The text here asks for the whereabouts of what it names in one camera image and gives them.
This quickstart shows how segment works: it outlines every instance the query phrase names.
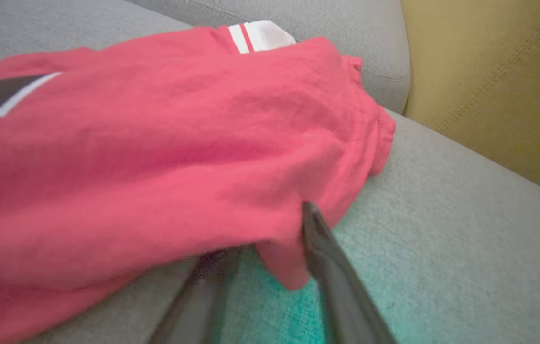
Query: tongs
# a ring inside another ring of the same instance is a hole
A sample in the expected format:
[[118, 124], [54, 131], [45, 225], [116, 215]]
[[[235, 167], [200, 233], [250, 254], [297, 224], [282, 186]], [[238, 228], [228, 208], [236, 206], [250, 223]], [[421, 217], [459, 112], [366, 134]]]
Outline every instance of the tongs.
[[[319, 209], [303, 202], [302, 215], [307, 266], [322, 300], [325, 342], [395, 344]], [[238, 272], [241, 250], [229, 248], [200, 258], [149, 344], [220, 344], [229, 282]]]

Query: gray cushion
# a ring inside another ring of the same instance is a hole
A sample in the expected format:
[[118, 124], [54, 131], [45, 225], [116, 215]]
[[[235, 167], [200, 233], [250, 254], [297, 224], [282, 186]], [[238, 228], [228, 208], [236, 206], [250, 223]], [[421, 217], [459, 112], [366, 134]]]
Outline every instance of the gray cushion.
[[[409, 119], [335, 229], [400, 344], [540, 343], [540, 187]], [[192, 262], [155, 269], [27, 344], [135, 344]], [[314, 283], [285, 291], [249, 251], [224, 343], [319, 343]]]
[[121, 0], [0, 1], [0, 60], [78, 46], [99, 49], [186, 28], [189, 25]]
[[329, 38], [364, 59], [362, 83], [384, 107], [401, 113], [410, 87], [410, 55], [400, 0], [130, 0], [191, 25], [270, 19], [297, 41]]

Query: yellow leather surface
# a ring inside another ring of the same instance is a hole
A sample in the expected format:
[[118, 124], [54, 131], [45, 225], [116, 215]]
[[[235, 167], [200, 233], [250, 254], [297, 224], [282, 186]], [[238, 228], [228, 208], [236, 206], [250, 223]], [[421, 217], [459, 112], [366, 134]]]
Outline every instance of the yellow leather surface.
[[540, 0], [402, 0], [405, 115], [540, 185]]

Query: pink garment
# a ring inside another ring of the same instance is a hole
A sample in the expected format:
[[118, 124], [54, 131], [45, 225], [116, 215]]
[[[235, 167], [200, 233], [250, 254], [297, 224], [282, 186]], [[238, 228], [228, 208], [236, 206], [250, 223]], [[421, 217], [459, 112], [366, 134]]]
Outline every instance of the pink garment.
[[305, 285], [301, 202], [334, 226], [391, 148], [360, 68], [324, 38], [240, 54], [226, 27], [1, 61], [60, 73], [0, 113], [0, 343], [219, 248]]

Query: gray upholstery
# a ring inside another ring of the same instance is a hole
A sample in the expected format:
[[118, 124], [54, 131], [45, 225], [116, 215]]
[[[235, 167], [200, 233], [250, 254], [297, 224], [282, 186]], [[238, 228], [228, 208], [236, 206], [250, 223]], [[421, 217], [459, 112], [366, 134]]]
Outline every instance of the gray upholstery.
[[[0, 58], [185, 28], [117, 0], [0, 2]], [[392, 113], [382, 174], [336, 228], [401, 344], [540, 343], [540, 187]], [[27, 344], [143, 344], [192, 261], [156, 268]], [[252, 252], [231, 288], [225, 343], [314, 343], [314, 283], [281, 288]]]
[[297, 41], [329, 38], [364, 59], [362, 83], [384, 107], [401, 113], [410, 87], [410, 55], [400, 0], [130, 0], [191, 25], [270, 19]]
[[17, 54], [106, 46], [189, 25], [121, 0], [0, 1], [0, 60]]

